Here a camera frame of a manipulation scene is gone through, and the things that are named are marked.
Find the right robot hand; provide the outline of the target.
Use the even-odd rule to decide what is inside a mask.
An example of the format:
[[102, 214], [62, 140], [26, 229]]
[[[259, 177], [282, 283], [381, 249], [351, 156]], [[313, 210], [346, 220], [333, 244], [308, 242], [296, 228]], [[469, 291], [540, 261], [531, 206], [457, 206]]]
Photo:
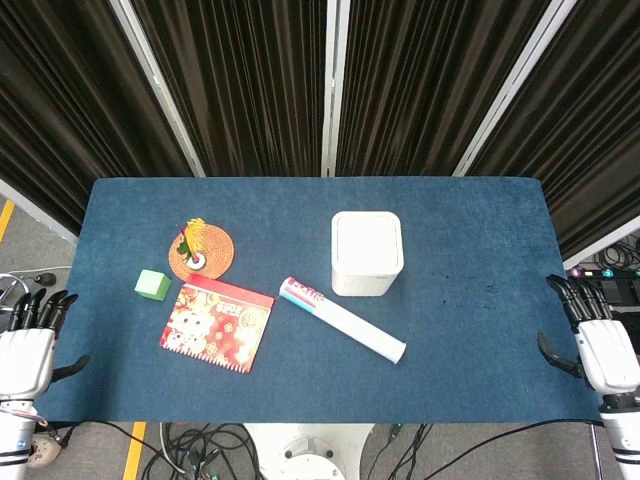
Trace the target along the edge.
[[545, 360], [575, 378], [581, 378], [601, 395], [631, 394], [639, 387], [639, 362], [623, 323], [613, 317], [604, 294], [593, 284], [577, 278], [546, 277], [558, 295], [579, 359], [572, 361], [555, 351], [544, 333], [536, 337]]

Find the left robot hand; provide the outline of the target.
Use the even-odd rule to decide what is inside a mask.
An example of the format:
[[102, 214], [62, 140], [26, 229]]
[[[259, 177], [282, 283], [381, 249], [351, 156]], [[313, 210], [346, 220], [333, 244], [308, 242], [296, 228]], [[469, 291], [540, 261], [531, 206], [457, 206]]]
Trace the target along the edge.
[[56, 345], [70, 307], [78, 299], [66, 290], [45, 296], [44, 288], [25, 293], [14, 304], [7, 329], [1, 333], [1, 400], [33, 401], [50, 384], [84, 369], [90, 356], [54, 366]]

